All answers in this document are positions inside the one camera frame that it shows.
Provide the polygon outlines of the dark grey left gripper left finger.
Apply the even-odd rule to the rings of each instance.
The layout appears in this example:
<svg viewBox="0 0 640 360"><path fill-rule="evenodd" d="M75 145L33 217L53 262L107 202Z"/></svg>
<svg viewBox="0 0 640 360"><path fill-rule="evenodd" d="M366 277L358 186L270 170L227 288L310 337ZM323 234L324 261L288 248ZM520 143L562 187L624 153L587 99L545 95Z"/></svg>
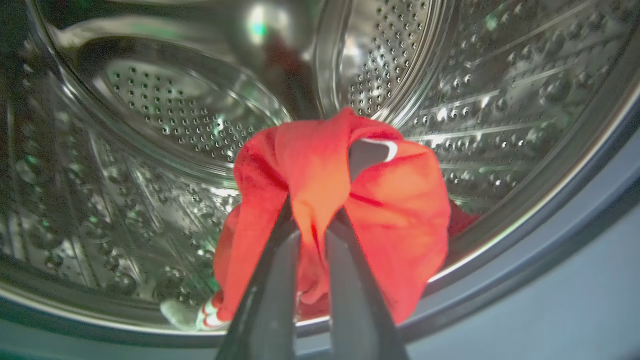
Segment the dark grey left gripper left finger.
<svg viewBox="0 0 640 360"><path fill-rule="evenodd" d="M286 198L217 360L294 359L300 242L301 232Z"/></svg>

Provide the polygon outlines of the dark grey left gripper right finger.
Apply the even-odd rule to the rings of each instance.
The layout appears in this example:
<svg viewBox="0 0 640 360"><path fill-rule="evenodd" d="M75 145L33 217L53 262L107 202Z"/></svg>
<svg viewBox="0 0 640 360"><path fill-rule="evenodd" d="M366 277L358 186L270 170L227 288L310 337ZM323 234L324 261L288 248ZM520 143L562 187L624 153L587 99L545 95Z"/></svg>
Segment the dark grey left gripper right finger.
<svg viewBox="0 0 640 360"><path fill-rule="evenodd" d="M345 208L326 230L326 258L334 360L407 360L406 346Z"/></svg>

